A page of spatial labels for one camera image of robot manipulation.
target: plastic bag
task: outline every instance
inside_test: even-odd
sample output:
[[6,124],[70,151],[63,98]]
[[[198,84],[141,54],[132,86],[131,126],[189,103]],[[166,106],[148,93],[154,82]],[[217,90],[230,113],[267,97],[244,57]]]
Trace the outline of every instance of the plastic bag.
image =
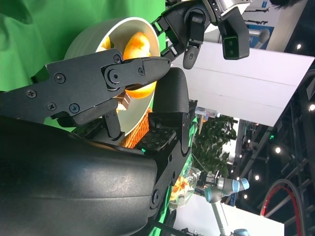
[[189,171],[178,177],[175,185],[172,187],[168,204],[171,211],[187,204],[195,191],[200,174],[200,170],[191,167]]

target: orange fruit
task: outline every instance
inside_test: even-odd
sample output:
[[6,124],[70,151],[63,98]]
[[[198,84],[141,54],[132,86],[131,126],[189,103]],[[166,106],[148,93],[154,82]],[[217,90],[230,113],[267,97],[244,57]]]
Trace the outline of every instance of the orange fruit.
[[[124,51],[124,60],[133,58],[146,58],[150,56],[150,43],[148,38],[142,32],[136,33],[127,43]],[[154,91],[155,87],[156,82],[137,90],[126,90],[126,93],[132,98],[141,99],[149,96]]]
[[146,85],[146,86],[139,88],[139,89],[136,89],[136,90],[127,90],[126,89],[126,93],[130,97],[141,99],[141,98],[149,96],[154,91],[154,89],[156,88],[156,84],[157,84],[156,82],[153,82],[149,85]]

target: green plant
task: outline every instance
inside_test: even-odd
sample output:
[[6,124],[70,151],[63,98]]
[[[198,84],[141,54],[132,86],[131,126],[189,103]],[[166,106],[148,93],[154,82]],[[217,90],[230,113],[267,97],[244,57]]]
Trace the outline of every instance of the green plant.
[[[192,153],[206,170],[212,173],[219,170],[223,177],[227,177],[229,152],[222,153],[222,146],[231,139],[236,139],[233,117],[209,118],[203,124],[200,135],[195,136]],[[200,170],[203,169],[196,160],[193,165]]]

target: white bowl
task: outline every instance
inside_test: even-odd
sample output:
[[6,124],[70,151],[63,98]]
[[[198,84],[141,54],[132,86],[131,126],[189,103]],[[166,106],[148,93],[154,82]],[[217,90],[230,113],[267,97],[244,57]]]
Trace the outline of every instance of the white bowl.
[[[159,57],[158,37],[150,23],[139,17],[129,17],[111,19],[87,28],[74,39],[64,58],[69,59],[95,53],[108,36],[110,37],[110,41],[114,43],[115,48],[124,54],[127,43],[137,32],[145,33],[150,42],[151,55],[153,57]],[[132,98],[128,110],[118,112],[121,130],[125,132],[126,135],[141,121],[152,98],[153,93],[142,99]]]

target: white wall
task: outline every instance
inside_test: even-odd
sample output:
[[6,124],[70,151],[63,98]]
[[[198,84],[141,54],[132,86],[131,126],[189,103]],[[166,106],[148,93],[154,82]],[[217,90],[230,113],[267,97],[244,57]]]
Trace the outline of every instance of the white wall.
[[[204,42],[185,70],[189,98],[230,117],[274,126],[313,57],[251,49],[241,60],[225,60],[222,45]],[[173,66],[182,67],[183,55]]]
[[[223,204],[229,229],[247,229],[250,236],[284,236],[284,224]],[[174,227],[188,228],[204,236],[219,236],[211,204],[204,197],[193,194],[186,206],[177,209]]]
[[306,3],[307,0],[302,0],[292,7],[281,10],[278,24],[272,32],[267,50],[284,52]]

